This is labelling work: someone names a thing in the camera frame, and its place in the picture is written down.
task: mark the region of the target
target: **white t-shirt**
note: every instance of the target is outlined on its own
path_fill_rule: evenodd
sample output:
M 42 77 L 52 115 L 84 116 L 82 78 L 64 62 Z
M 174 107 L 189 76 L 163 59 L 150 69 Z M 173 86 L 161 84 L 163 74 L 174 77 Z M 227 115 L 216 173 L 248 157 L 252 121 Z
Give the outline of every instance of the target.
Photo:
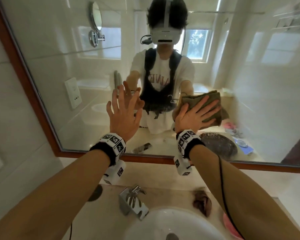
M 146 50 L 143 50 L 135 55 L 133 58 L 132 66 L 130 71 L 137 71 L 140 73 L 141 84 L 143 86 L 145 80 L 145 56 Z M 189 80 L 193 82 L 195 77 L 195 67 L 192 64 L 191 60 L 182 56 L 180 63 L 176 69 L 175 74 L 175 83 L 173 90 L 173 98 L 176 103 L 178 102 L 180 96 L 180 85 L 182 81 Z M 170 82 L 170 68 L 169 68 L 169 59 L 161 60 L 157 52 L 156 59 L 150 75 L 148 77 L 153 88 L 157 91 L 162 90 Z M 159 134 L 164 131 L 168 131 L 172 128 L 174 123 L 172 119 L 172 112 L 166 112 L 159 114 L 157 119 L 155 112 L 149 111 L 149 115 L 145 110 L 142 111 L 142 118 L 140 126 L 149 128 L 151 134 Z

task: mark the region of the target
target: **green towel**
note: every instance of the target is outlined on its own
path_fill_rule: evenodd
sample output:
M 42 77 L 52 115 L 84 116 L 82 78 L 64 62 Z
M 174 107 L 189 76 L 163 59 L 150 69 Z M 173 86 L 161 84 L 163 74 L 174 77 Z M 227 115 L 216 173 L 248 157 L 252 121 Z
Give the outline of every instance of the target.
M 189 111 L 197 103 L 199 103 L 202 100 L 202 98 L 206 95 L 209 95 L 209 99 L 201 108 L 206 107 L 208 104 L 210 104 L 214 100 L 219 100 L 219 102 L 212 109 L 215 109 L 216 107 L 221 106 L 221 96 L 220 96 L 220 93 L 217 90 L 214 90 L 214 91 L 211 91 L 211 92 L 208 92 L 208 93 L 204 93 L 204 94 L 201 94 L 201 95 L 197 95 L 197 96 L 194 96 L 194 95 L 183 96 L 182 99 L 181 99 L 181 105 L 184 105 L 184 104 L 188 103 L 189 104 L 188 111 Z M 221 108 L 214 115 L 212 115 L 208 119 L 203 120 L 203 122 L 208 122 L 212 119 L 216 119 L 216 121 L 214 121 L 209 127 L 220 126 L 222 120 L 228 119 L 228 118 L 229 118 L 229 115 L 228 115 L 227 111 L 224 108 Z

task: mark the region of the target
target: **sink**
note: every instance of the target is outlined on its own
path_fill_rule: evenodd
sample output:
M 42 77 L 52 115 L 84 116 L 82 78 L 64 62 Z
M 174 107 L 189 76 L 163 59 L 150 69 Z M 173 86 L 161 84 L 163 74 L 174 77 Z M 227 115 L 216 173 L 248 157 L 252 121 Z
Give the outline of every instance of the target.
M 180 209 L 151 210 L 125 231 L 124 240 L 224 240 L 205 218 Z

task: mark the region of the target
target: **wooden mirror frame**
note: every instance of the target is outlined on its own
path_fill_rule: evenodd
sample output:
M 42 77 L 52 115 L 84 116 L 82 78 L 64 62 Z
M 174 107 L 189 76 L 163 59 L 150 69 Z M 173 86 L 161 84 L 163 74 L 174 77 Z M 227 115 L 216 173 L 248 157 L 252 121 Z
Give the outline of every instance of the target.
M 40 125 L 48 139 L 48 142 L 52 148 L 56 157 L 70 157 L 79 158 L 84 155 L 84 152 L 65 152 L 60 148 L 59 143 L 56 140 L 55 133 L 51 128 L 50 122 L 46 117 L 43 109 L 41 100 L 39 99 L 36 91 L 34 90 L 31 78 L 28 75 L 26 66 L 23 60 L 20 58 L 20 51 L 16 47 L 15 42 L 11 36 L 10 28 L 5 21 L 2 11 L 0 10 L 0 40 L 3 47 L 9 57 L 9 60 L 20 80 L 20 83 L 24 89 L 26 96 L 40 122 Z M 291 157 L 293 155 L 293 149 L 288 153 Z M 136 162 L 136 163 L 155 163 L 155 164 L 170 164 L 174 165 L 174 161 L 171 157 L 151 157 L 151 156 L 139 156 L 139 155 L 123 155 L 122 159 L 126 162 Z M 287 166 L 281 164 L 265 164 L 258 162 L 230 162 L 232 165 L 236 166 L 238 169 L 246 170 L 259 170 L 259 171 L 274 171 L 274 172 L 288 172 L 288 173 L 300 173 L 300 166 Z

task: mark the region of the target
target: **vr headset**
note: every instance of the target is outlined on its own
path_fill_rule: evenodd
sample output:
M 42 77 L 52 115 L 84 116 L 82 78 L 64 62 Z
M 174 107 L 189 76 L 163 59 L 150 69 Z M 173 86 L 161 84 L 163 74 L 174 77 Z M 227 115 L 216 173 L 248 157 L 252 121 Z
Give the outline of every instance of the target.
M 173 0 L 167 0 L 164 12 L 164 22 L 157 24 L 154 28 L 150 28 L 148 39 L 141 41 L 141 44 L 177 44 L 182 34 L 182 29 L 169 27 L 170 6 Z

